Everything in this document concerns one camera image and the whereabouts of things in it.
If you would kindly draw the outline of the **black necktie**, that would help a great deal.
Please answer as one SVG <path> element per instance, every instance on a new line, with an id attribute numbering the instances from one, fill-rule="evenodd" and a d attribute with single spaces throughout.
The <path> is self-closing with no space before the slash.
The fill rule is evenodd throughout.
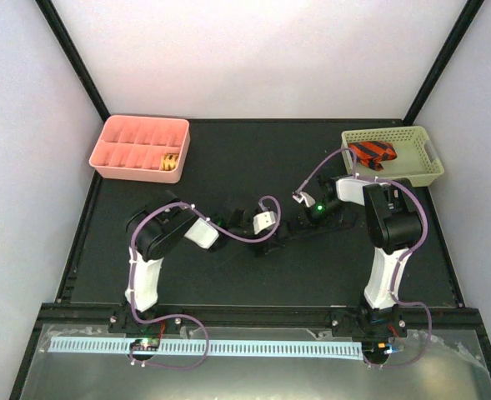
<path id="1" fill-rule="evenodd" d="M 305 215 L 298 215 L 293 220 L 282 220 L 277 232 L 265 245 L 266 253 L 287 247 L 312 236 L 334 233 L 354 228 L 358 214 L 353 211 L 339 211 L 311 222 Z"/>

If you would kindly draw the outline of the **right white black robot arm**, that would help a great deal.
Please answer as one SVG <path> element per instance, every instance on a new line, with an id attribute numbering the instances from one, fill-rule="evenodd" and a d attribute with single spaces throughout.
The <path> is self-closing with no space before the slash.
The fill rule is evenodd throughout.
<path id="1" fill-rule="evenodd" d="M 354 318 L 359 330 L 375 336 L 394 322 L 400 305 L 398 290 L 403 271 L 415 249 L 428 234 L 424 210 L 413 194 L 410 181 L 378 177 L 342 176 L 323 184 L 325 196 L 317 202 L 299 187 L 293 199 L 302 203 L 312 220 L 341 203 L 364 208 L 368 236 L 373 244 L 373 265 L 362 302 Z"/>

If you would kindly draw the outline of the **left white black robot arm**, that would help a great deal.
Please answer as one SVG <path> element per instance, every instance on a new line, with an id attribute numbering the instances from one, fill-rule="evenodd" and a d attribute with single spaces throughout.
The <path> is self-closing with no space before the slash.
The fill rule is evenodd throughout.
<path id="1" fill-rule="evenodd" d="M 231 239 L 249 245 L 267 243 L 281 224 L 282 209 L 273 196 L 261 197 L 251 217 L 239 208 L 221 217 L 208 217 L 173 192 L 159 192 L 126 224 L 130 269 L 125 298 L 132 306 L 129 324 L 140 333 L 156 326 L 158 314 L 152 307 L 158 302 L 163 261 L 183 239 L 216 252 Z"/>

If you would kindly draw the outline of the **orange navy striped tie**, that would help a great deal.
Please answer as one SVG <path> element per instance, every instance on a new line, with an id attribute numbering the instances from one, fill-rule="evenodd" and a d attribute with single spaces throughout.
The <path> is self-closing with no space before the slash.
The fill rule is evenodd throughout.
<path id="1" fill-rule="evenodd" d="M 358 162 L 371 170 L 383 171 L 383 163 L 398 157 L 393 145 L 384 141 L 352 142 L 348 145 L 356 155 Z"/>

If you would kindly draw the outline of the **green perforated plastic basket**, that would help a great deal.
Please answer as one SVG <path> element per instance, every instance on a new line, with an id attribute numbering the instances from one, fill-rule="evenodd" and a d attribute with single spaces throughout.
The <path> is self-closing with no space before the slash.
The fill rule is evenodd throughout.
<path id="1" fill-rule="evenodd" d="M 365 176 L 408 178 L 413 187 L 428 187 L 444 174 L 443 164 L 426 129 L 421 126 L 350 130 L 341 133 L 342 148 L 350 143 L 380 141 L 390 143 L 397 157 L 382 162 L 374 171 L 357 163 L 356 172 Z"/>

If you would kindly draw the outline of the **yellow black rolled tie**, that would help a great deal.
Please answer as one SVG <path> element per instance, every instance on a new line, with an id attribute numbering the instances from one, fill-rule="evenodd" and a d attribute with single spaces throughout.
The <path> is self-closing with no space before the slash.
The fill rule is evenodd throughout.
<path id="1" fill-rule="evenodd" d="M 161 156 L 160 170 L 164 172 L 170 172 L 177 168 L 179 154 L 178 153 L 164 153 Z"/>

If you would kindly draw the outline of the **pink compartment organizer box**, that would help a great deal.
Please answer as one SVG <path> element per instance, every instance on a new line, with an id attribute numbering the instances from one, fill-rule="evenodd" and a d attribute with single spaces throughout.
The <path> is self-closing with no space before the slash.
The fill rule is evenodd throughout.
<path id="1" fill-rule="evenodd" d="M 190 144 L 186 119 L 112 115 L 103 125 L 89 165 L 101 177 L 150 183 L 177 183 Z M 178 153 L 177 168 L 161 171 L 164 153 Z"/>

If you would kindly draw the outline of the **clear acrylic sheet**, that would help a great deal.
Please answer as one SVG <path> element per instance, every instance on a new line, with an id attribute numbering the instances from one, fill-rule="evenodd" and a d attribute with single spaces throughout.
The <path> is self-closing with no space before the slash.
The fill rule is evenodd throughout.
<path id="1" fill-rule="evenodd" d="M 475 332 L 410 331 L 383 349 L 387 362 L 303 357 L 50 353 L 56 337 L 134 338 L 103 327 L 44 328 L 21 399 L 491 399 Z M 337 342 L 329 332 L 214 328 L 164 339 Z"/>

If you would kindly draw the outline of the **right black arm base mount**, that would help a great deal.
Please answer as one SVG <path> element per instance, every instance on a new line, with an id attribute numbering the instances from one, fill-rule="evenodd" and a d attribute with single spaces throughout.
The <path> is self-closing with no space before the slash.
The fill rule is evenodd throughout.
<path id="1" fill-rule="evenodd" d="M 330 313 L 333 334 L 354 340 L 405 338 L 406 328 L 399 325 L 396 310 L 367 312 L 360 308 L 338 308 Z"/>

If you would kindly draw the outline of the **right black frame post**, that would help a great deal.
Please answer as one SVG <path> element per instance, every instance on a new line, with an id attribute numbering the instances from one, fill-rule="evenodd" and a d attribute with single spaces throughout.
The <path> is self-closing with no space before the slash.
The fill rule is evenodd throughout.
<path id="1" fill-rule="evenodd" d="M 456 18 L 453 27 L 403 118 L 404 126 L 412 126 L 415 122 L 484 3 L 484 0 L 468 0 L 463 5 L 460 14 Z"/>

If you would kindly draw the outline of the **black frame post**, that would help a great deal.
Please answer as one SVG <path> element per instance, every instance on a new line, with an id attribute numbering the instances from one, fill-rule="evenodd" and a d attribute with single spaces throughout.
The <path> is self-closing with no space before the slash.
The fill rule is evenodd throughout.
<path id="1" fill-rule="evenodd" d="M 453 27 L 403 118 L 404 126 L 412 126 L 415 122 L 484 3 L 484 0 L 468 0 L 463 5 L 460 14 L 456 18 Z"/>
<path id="2" fill-rule="evenodd" d="M 95 111 L 100 119 L 106 122 L 110 117 L 110 112 L 53 1 L 36 0 L 35 3 L 77 75 Z"/>

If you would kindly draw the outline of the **left black frame post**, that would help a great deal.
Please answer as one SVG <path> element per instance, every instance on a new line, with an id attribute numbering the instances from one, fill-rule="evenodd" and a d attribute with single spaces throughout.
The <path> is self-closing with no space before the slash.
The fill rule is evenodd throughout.
<path id="1" fill-rule="evenodd" d="M 53 1 L 36 0 L 35 3 L 77 75 L 95 111 L 100 119 L 106 122 L 110 117 L 110 112 Z"/>

